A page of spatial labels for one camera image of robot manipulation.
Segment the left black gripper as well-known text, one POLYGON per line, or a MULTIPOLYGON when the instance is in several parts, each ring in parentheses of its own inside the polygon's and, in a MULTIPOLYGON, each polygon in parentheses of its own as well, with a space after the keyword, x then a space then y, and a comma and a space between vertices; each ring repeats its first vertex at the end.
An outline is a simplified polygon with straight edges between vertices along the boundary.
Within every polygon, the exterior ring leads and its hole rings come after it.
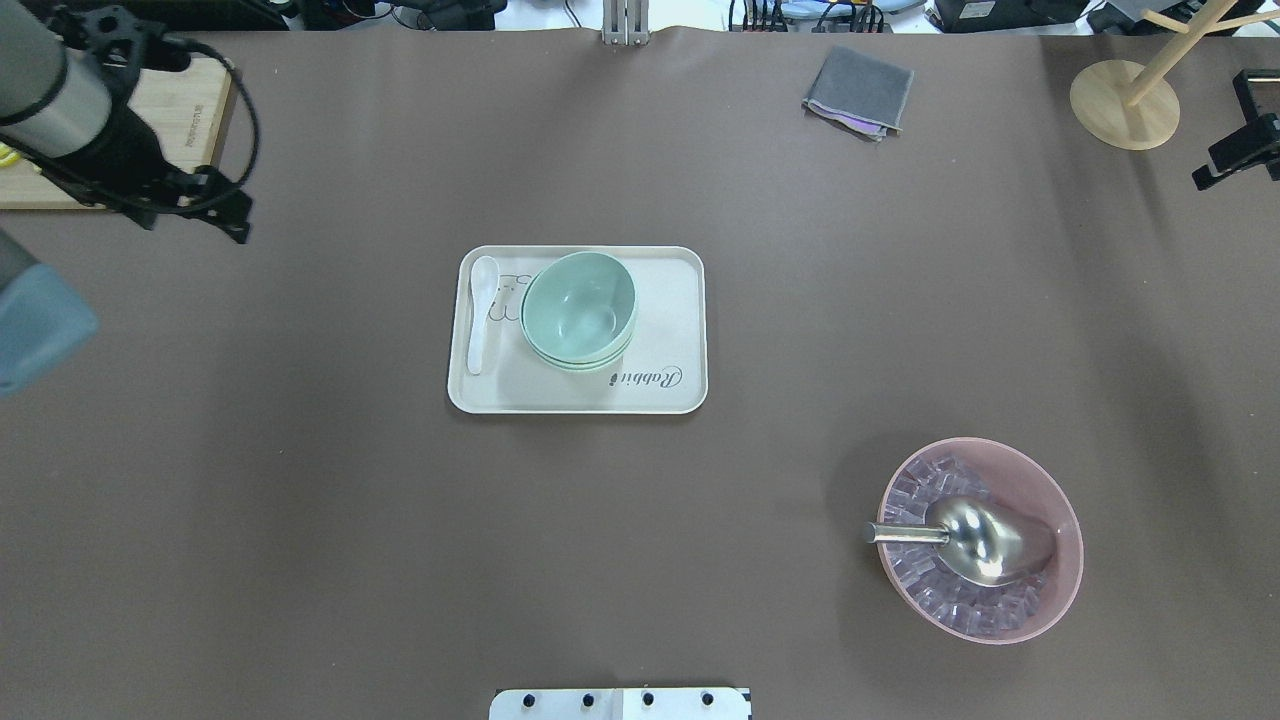
MULTIPOLYGON (((82 149, 60 158, 60 168, 119 196, 174 208, 178 188, 169 176, 179 169, 163 155, 157 136, 127 105, 114 105, 106 124, 82 149)), ((253 200, 218 168, 197 168, 196 218, 246 245, 253 200)))

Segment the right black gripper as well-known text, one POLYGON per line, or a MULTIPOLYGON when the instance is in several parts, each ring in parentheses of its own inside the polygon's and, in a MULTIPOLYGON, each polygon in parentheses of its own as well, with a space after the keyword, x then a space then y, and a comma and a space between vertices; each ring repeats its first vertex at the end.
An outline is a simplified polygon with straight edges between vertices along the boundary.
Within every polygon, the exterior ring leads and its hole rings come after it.
POLYGON ((1279 117, 1265 113, 1213 143, 1210 161, 1192 173, 1196 188, 1204 191, 1239 170, 1263 167, 1279 182, 1279 117))

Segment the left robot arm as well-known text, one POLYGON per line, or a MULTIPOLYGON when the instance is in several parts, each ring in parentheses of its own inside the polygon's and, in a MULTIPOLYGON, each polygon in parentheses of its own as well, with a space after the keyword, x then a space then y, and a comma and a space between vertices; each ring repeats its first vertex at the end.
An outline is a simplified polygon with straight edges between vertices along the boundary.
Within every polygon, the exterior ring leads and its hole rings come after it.
MULTIPOLYGON (((233 63, 200 41, 170 35, 119 5, 56 6, 41 20, 18 1, 3 4, 3 143, 84 206, 100 206, 151 229, 161 215, 210 224, 236 243, 250 237, 244 192, 261 146, 246 102, 250 159, 238 179, 216 167, 182 170, 154 128, 129 105, 145 70, 178 73, 193 55, 216 61, 241 97, 233 63)), ((49 264, 3 236, 1 391, 12 396, 76 354, 99 329, 93 310, 49 264)))

